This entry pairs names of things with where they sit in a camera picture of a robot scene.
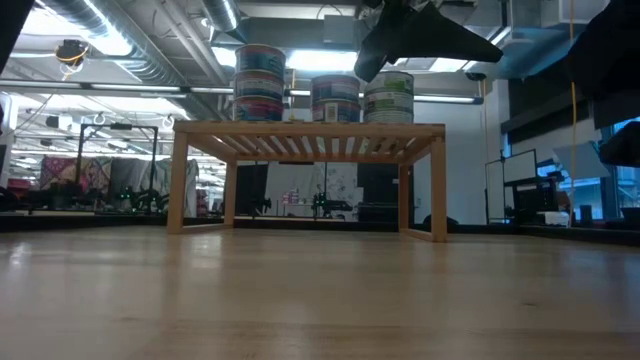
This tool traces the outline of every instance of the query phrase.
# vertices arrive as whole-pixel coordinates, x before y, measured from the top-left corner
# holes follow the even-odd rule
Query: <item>stacked cans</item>
[[[360,80],[347,75],[323,75],[311,80],[313,121],[360,122]]]
[[[381,72],[364,90],[364,122],[413,123],[413,76]]]
[[[236,50],[234,121],[282,121],[286,57],[266,45]]]

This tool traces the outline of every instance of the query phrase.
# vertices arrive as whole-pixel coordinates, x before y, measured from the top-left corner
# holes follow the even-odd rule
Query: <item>wooden table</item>
[[[447,238],[445,126],[310,122],[176,121],[167,231],[181,234],[232,228],[238,161],[398,164],[400,232],[432,241]],[[187,153],[191,145],[227,163],[224,224],[183,226]],[[409,167],[431,154],[431,233],[409,228]]]

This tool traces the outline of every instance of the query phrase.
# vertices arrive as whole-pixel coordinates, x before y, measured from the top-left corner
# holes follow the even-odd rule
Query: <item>fluorescent light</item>
[[[351,71],[357,58],[353,51],[295,50],[287,66],[308,71]]]
[[[128,144],[126,142],[119,140],[109,140],[107,141],[107,145],[115,146],[120,149],[126,149],[128,147]]]
[[[91,85],[91,87],[96,90],[155,91],[155,92],[180,91],[180,87],[178,86],[157,86],[157,85],[93,84]]]
[[[96,131],[96,132],[95,132],[95,134],[96,134],[96,135],[98,135],[98,136],[100,136],[100,137],[103,137],[103,138],[105,138],[105,139],[111,139],[111,138],[112,138],[112,136],[111,136],[111,135],[107,134],[107,133],[106,133],[106,132],[104,132],[104,131],[100,131],[100,130]]]
[[[23,162],[25,164],[37,164],[38,160],[32,158],[15,159],[16,161]]]
[[[290,90],[289,94],[291,96],[311,96],[311,91],[309,91],[309,90]]]
[[[191,92],[196,92],[196,93],[208,93],[208,94],[233,94],[233,88],[220,88],[220,87],[213,87],[213,88],[203,88],[203,87],[194,87],[191,88]]]
[[[500,43],[500,41],[502,41],[502,39],[504,39],[505,37],[507,37],[507,35],[509,35],[511,33],[511,26],[507,26],[504,29],[502,29],[502,31],[500,31],[500,33],[498,35],[496,35],[496,37],[494,37],[493,39],[491,39],[491,43],[493,45],[498,46],[498,44]]]
[[[68,83],[68,82],[51,82],[51,81],[28,81],[28,80],[0,80],[0,86],[35,86],[35,87],[43,87],[43,88],[65,88],[65,89],[80,89],[80,84],[78,83]]]
[[[473,60],[469,61],[467,65],[462,67],[462,70],[469,71],[472,67],[476,66],[477,63],[478,63],[477,61],[473,61]]]
[[[212,47],[211,50],[216,56],[220,65],[236,67],[236,52],[221,47]]]
[[[468,60],[458,60],[449,58],[437,58],[431,65],[431,72],[456,72],[460,70]]]
[[[429,101],[429,102],[444,102],[444,103],[457,103],[457,104],[472,104],[475,102],[474,98],[458,97],[458,96],[436,96],[436,95],[416,95],[413,97],[414,101]]]

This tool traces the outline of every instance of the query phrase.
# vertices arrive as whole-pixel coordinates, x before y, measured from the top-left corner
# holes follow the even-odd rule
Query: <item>shelf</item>
[[[223,161],[331,161],[413,164],[442,124],[178,121],[191,146]]]

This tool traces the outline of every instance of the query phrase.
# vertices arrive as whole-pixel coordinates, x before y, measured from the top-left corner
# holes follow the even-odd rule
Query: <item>metal frame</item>
[[[96,124],[81,124],[80,125],[80,139],[78,144],[78,157],[76,158],[76,185],[80,184],[80,172],[82,170],[82,149],[84,147],[84,143],[88,141],[91,137],[85,139],[84,131],[85,129],[92,128],[110,128],[112,130],[133,130],[133,129],[149,129],[153,130],[153,149],[151,152],[151,173],[149,176],[149,189],[153,190],[153,178],[156,175],[156,148],[158,146],[158,127],[157,126],[144,126],[144,125],[130,125],[130,124],[110,124],[110,125],[96,125]],[[147,207],[147,211],[151,212],[151,202]]]

